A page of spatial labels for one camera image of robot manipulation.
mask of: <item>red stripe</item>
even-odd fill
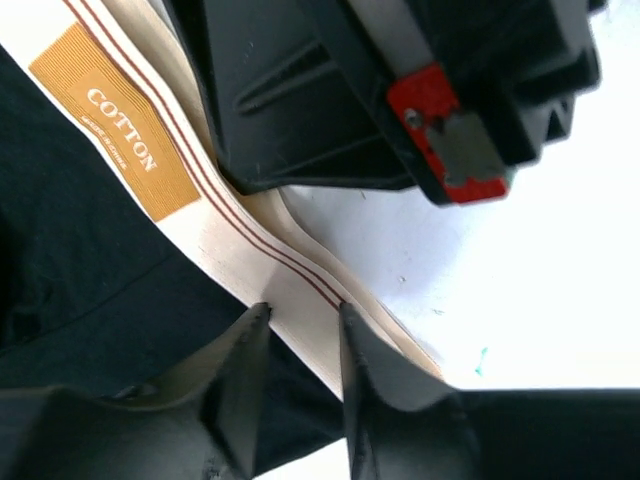
[[[171,121],[173,122],[173,126],[176,128],[176,130],[178,130],[178,132],[180,133],[180,136],[182,138],[182,140],[184,141],[184,143],[187,145],[187,148],[189,149],[189,153],[191,154],[194,162],[196,163],[196,165],[198,166],[198,169],[200,170],[200,173],[205,177],[207,184],[209,185],[209,187],[215,192],[216,196],[218,197],[218,199],[225,205],[225,207],[231,212],[231,214],[233,215],[233,217],[240,222],[240,224],[242,226],[244,226],[244,228],[246,228],[254,238],[256,238],[260,243],[262,243],[264,246],[266,246],[267,248],[269,248],[270,250],[279,253],[281,255],[283,255],[284,257],[286,257],[287,259],[291,260],[292,262],[294,262],[296,265],[300,266],[301,268],[303,268],[304,270],[306,270],[308,273],[310,273],[311,275],[313,275],[314,277],[316,277],[318,280],[320,280],[320,282],[322,284],[324,284],[330,291],[331,293],[333,293],[336,298],[338,299],[338,303],[336,303],[335,301],[333,301],[331,298],[329,298],[329,296],[326,294],[326,292],[324,292],[313,280],[311,280],[309,277],[307,277],[303,272],[301,272],[300,270],[296,269],[295,267],[293,267],[292,265],[289,265],[288,263],[285,263],[281,258],[276,257],[275,255],[273,255],[272,253],[268,252],[267,250],[265,250],[264,248],[262,248],[260,245],[258,245],[257,243],[255,243],[251,238],[249,238],[249,236],[246,235],[245,232],[243,232],[242,230],[240,230],[238,228],[238,226],[233,223],[231,221],[231,219],[229,218],[229,216],[222,211],[222,209],[220,208],[220,206],[214,201],[213,198],[211,198],[211,196],[209,195],[209,193],[203,188],[202,184],[200,183],[200,180],[198,179],[198,177],[194,174],[194,171],[191,167],[191,165],[189,164],[188,161],[185,161],[185,166],[187,167],[187,169],[189,170],[189,173],[191,174],[191,176],[193,177],[193,179],[195,180],[195,182],[198,184],[198,186],[200,187],[200,190],[202,190],[202,192],[205,194],[205,196],[207,197],[207,199],[209,200],[209,202],[213,205],[213,207],[225,218],[225,220],[231,225],[233,226],[236,231],[238,233],[240,233],[251,245],[253,245],[256,249],[258,249],[259,251],[261,251],[262,253],[264,253],[265,255],[267,255],[268,257],[280,262],[282,265],[285,265],[286,267],[290,268],[291,270],[293,270],[294,272],[296,272],[298,275],[300,275],[300,277],[302,277],[309,285],[311,285],[328,303],[329,305],[331,305],[334,309],[338,310],[338,304],[342,303],[344,300],[342,299],[342,297],[340,296],[340,294],[338,292],[336,292],[335,289],[333,289],[320,275],[318,275],[316,272],[314,272],[313,270],[309,269],[308,267],[306,267],[305,265],[303,265],[302,263],[298,262],[296,259],[292,258],[291,256],[289,256],[287,253],[282,252],[280,250],[278,250],[277,248],[275,248],[273,245],[267,243],[263,238],[261,238],[256,232],[254,232],[253,230],[251,230],[251,228],[244,223],[244,221],[238,217],[238,215],[229,207],[229,204],[225,201],[225,199],[220,195],[220,193],[218,192],[218,190],[216,189],[216,187],[213,185],[213,183],[211,182],[211,180],[209,180],[209,178],[207,177],[207,175],[204,173],[204,169],[202,168],[202,166],[199,164],[199,162],[196,159],[196,155],[193,152],[189,142],[186,140],[185,138],[185,134],[182,131],[182,129],[180,128],[180,126],[178,125],[178,122],[176,122],[173,114],[171,113],[171,110],[168,108],[167,104],[165,103],[164,99],[162,98],[162,96],[159,94],[159,92],[157,91],[157,89],[155,88],[155,86],[149,81],[149,79],[146,77],[146,75],[144,75],[144,73],[142,71],[140,71],[140,69],[131,61],[131,59],[129,58],[129,56],[122,50],[122,48],[116,43],[115,39],[111,36],[110,32],[106,29],[106,27],[104,26],[104,24],[100,21],[100,19],[98,18],[98,16],[95,14],[95,12],[91,9],[91,7],[85,2],[85,0],[80,0],[81,3],[84,5],[84,7],[89,11],[89,13],[91,14],[91,16],[93,17],[93,19],[95,20],[95,22],[100,26],[101,30],[103,31],[103,33],[109,38],[109,40],[113,43],[113,45],[115,46],[115,48],[118,50],[118,52],[124,57],[124,59],[129,63],[129,65],[131,66],[131,68],[133,68],[135,70],[135,72],[140,75],[140,77],[145,81],[145,83],[147,84],[147,86],[158,96],[158,98],[160,99],[160,102],[162,103],[162,105],[164,106],[164,108],[167,110],[168,115],[171,119]],[[93,40],[96,42],[97,45],[99,45],[100,47],[100,41],[93,35],[93,33],[91,32],[91,29],[89,28],[89,26],[84,22],[84,20],[81,18],[79,12],[75,9],[75,7],[73,5],[71,5],[70,0],[64,0],[64,3],[74,12],[76,18],[78,19],[78,21],[82,24],[82,26],[85,28],[85,30],[87,31],[87,33],[93,38]],[[122,73],[132,84],[135,84],[135,82],[133,82],[133,80],[129,77],[129,75],[124,72],[119,65],[117,64],[117,62],[109,55],[108,52],[104,51],[104,49],[102,49],[103,52],[105,53],[105,55],[107,55],[109,58],[111,58],[111,60],[114,62],[114,66],[116,66],[116,68],[118,68],[118,70],[120,70],[120,73]],[[176,148],[180,151],[181,155],[183,158],[187,158],[187,156],[185,155],[184,151],[182,151],[182,149],[180,148],[178,142],[176,141],[175,137],[173,136],[173,134],[168,131],[169,135],[171,136]]]

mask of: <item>red bracket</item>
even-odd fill
[[[446,168],[429,145],[425,130],[459,110],[460,102],[440,65],[434,63],[398,80],[387,92],[387,101],[453,202],[468,203],[508,193],[509,184],[504,178],[486,182],[468,179],[462,187],[445,182]]]

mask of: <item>black fabric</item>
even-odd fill
[[[210,342],[243,310],[164,238],[0,49],[0,388],[114,394]],[[337,440],[341,411],[274,336],[258,473]]]

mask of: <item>gold label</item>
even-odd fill
[[[154,222],[200,198],[155,108],[80,24],[29,70],[100,141]]]

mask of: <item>screw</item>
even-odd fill
[[[407,108],[404,111],[404,121],[412,130],[416,130],[424,125],[422,115],[413,108]]]

